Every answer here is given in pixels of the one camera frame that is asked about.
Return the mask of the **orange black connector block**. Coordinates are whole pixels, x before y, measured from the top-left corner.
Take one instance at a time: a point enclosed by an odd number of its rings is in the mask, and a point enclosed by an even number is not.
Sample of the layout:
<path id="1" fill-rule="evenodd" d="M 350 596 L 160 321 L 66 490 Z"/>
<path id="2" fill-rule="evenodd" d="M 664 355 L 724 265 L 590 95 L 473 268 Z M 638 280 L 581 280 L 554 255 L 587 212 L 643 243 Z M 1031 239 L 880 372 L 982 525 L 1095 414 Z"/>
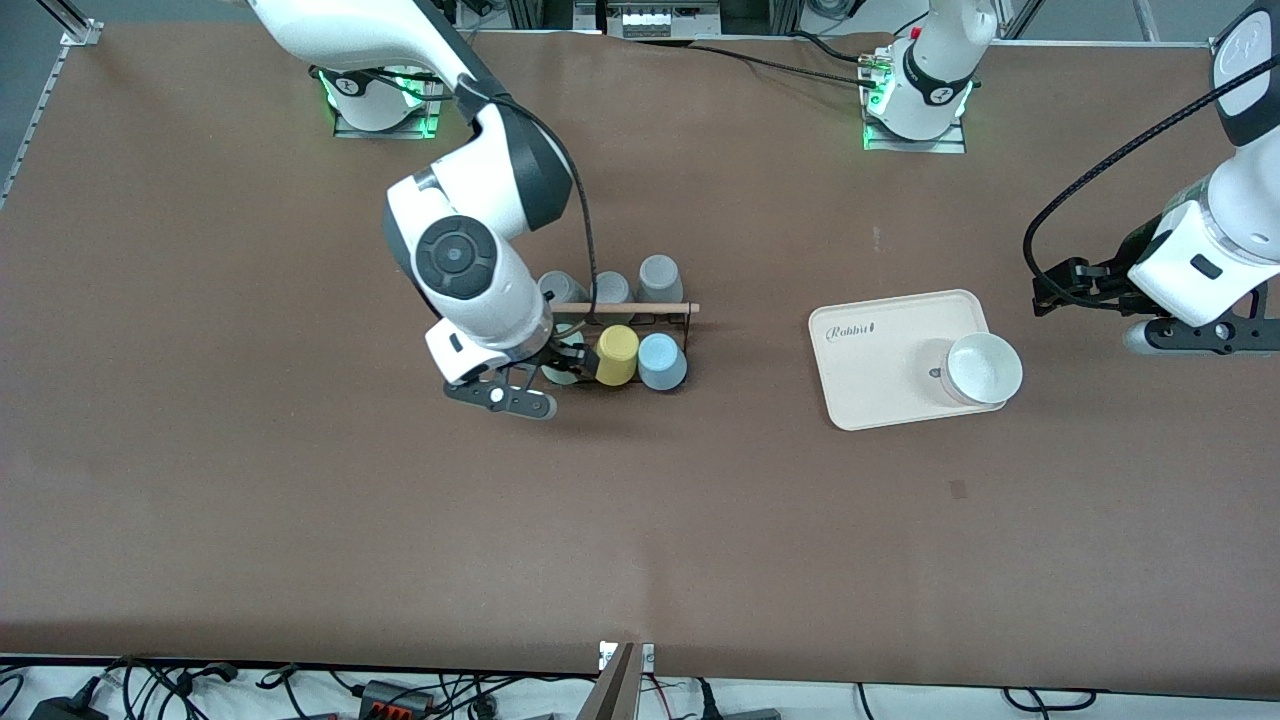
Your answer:
<path id="1" fill-rule="evenodd" d="M 426 720 L 434 707 L 429 691 L 370 680 L 360 694 L 358 720 Z"/>

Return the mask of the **light blue cup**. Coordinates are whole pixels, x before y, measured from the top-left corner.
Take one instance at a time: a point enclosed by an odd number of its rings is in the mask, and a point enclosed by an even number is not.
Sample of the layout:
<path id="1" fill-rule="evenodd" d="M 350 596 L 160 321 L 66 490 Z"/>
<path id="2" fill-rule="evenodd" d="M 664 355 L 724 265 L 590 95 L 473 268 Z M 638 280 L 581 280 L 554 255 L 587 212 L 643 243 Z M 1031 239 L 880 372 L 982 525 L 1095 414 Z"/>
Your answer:
<path id="1" fill-rule="evenodd" d="M 677 341 L 666 333 L 645 336 L 637 348 L 637 374 L 645 387 L 671 391 L 681 386 L 689 364 Z"/>

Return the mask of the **left arm aluminium base plate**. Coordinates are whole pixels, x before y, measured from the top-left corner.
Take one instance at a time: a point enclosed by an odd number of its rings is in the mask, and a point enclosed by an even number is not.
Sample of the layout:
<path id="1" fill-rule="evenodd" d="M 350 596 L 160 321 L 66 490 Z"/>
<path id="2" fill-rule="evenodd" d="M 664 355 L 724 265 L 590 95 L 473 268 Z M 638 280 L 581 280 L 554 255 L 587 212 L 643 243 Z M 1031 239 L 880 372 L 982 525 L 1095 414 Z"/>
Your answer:
<path id="1" fill-rule="evenodd" d="M 973 78 L 923 95 L 902 74 L 901 53 L 893 45 L 863 55 L 858 78 L 870 82 L 860 91 L 865 150 L 965 152 L 963 114 L 975 87 Z"/>

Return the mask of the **yellow cup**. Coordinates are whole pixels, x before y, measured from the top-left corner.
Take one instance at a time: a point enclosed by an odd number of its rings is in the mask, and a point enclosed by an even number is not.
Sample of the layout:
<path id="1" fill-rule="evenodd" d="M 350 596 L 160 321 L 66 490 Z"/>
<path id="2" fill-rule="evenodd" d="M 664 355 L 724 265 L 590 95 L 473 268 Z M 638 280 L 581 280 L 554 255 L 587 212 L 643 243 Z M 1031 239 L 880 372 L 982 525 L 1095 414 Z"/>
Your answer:
<path id="1" fill-rule="evenodd" d="M 630 325 L 608 325 L 596 338 L 595 382 L 620 387 L 627 384 L 637 370 L 640 338 Z"/>

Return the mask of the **beige rabbit print tray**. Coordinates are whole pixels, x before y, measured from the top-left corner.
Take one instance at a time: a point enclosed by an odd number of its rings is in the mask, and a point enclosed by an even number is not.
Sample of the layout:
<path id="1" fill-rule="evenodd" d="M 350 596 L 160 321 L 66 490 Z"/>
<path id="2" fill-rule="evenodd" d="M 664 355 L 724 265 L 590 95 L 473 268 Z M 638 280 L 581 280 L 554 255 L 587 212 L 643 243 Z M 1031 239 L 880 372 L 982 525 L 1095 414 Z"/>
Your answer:
<path id="1" fill-rule="evenodd" d="M 997 409 L 961 407 L 920 382 L 915 351 L 928 340 L 989 332 L 966 290 L 819 307 L 808 328 L 831 421 L 841 430 L 928 421 Z"/>

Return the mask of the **grey beam with white bracket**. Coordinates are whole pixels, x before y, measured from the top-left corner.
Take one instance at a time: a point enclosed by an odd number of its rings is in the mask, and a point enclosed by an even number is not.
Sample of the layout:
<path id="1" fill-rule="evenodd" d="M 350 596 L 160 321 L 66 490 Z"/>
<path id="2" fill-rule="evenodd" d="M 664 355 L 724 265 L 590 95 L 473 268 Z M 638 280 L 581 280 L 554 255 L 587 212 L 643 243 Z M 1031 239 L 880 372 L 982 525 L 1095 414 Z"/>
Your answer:
<path id="1" fill-rule="evenodd" d="M 599 675 L 575 720 L 637 720 L 643 679 L 654 673 L 655 646 L 602 641 Z"/>

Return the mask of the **grey cup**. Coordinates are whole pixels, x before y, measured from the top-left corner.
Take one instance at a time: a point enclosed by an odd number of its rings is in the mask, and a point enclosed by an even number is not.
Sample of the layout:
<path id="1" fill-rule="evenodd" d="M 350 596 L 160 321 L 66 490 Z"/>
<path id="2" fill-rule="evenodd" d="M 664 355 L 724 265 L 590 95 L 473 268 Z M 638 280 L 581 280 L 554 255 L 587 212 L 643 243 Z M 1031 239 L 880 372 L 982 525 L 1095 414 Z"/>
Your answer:
<path id="1" fill-rule="evenodd" d="M 641 263 L 635 293 L 639 302 L 684 305 L 684 282 L 672 258 L 655 254 Z"/>
<path id="2" fill-rule="evenodd" d="M 552 306 L 556 316 L 573 316 L 573 313 L 562 313 L 557 307 L 563 304 L 588 304 L 590 293 L 570 274 L 561 270 L 544 273 L 538 281 L 538 291 Z"/>
<path id="3" fill-rule="evenodd" d="M 634 313 L 608 313 L 605 310 L 605 305 L 634 301 L 628 279 L 618 272 L 602 272 L 595 277 L 594 299 L 596 300 L 594 318 L 600 325 L 627 325 L 634 319 Z"/>

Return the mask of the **pale green cup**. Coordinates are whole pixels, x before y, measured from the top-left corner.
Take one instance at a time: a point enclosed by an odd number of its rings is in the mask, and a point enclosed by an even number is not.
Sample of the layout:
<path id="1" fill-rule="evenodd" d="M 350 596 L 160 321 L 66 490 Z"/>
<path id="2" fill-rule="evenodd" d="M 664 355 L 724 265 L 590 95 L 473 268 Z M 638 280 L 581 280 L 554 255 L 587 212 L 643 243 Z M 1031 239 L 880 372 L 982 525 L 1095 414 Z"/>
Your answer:
<path id="1" fill-rule="evenodd" d="M 562 343 L 556 341 L 548 345 L 539 356 L 539 364 L 553 366 L 562 372 L 562 386 L 571 386 L 580 380 L 590 380 L 594 375 L 593 365 L 571 366 L 564 357 L 564 347 L 568 345 L 585 345 L 582 341 Z"/>

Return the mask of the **aluminium table edge rail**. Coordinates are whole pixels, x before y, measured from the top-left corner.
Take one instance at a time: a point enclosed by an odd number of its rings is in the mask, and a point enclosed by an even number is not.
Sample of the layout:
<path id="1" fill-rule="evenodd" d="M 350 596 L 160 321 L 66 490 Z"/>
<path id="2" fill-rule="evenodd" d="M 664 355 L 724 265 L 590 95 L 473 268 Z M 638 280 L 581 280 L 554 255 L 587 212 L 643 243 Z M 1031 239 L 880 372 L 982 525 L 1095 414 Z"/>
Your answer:
<path id="1" fill-rule="evenodd" d="M 73 47 L 95 45 L 102 22 L 88 0 L 0 0 L 0 210 Z"/>

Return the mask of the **white bowl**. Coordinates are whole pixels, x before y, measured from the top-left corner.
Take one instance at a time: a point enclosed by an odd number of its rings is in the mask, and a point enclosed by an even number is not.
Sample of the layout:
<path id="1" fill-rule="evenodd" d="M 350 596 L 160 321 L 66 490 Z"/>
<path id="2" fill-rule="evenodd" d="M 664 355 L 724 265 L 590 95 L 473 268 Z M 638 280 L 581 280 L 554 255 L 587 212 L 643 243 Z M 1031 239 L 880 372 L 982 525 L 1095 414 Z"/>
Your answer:
<path id="1" fill-rule="evenodd" d="M 961 407 L 1001 407 L 1024 380 L 1018 351 L 989 332 L 928 340 L 913 359 L 924 387 L 938 400 Z"/>

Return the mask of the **black power adapter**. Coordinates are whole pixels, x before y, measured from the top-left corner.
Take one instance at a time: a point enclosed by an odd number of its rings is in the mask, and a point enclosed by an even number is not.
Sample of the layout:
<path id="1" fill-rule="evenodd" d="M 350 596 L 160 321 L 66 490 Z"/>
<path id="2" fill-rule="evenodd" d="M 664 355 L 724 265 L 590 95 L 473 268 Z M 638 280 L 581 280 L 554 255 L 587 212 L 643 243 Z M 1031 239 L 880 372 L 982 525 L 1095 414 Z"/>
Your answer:
<path id="1" fill-rule="evenodd" d="M 31 711 L 28 720 L 110 720 L 109 716 L 91 705 L 69 697 L 41 700 Z"/>

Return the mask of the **right arm aluminium base plate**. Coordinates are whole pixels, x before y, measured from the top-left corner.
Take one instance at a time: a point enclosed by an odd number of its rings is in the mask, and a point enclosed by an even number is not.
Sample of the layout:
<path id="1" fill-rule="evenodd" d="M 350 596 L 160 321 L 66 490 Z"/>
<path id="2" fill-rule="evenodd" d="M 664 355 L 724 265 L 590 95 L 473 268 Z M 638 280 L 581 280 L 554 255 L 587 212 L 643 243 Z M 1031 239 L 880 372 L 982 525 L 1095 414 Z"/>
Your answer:
<path id="1" fill-rule="evenodd" d="M 316 69 L 315 76 L 332 109 L 334 136 L 342 138 L 433 138 L 451 99 L 445 85 L 419 67 Z"/>

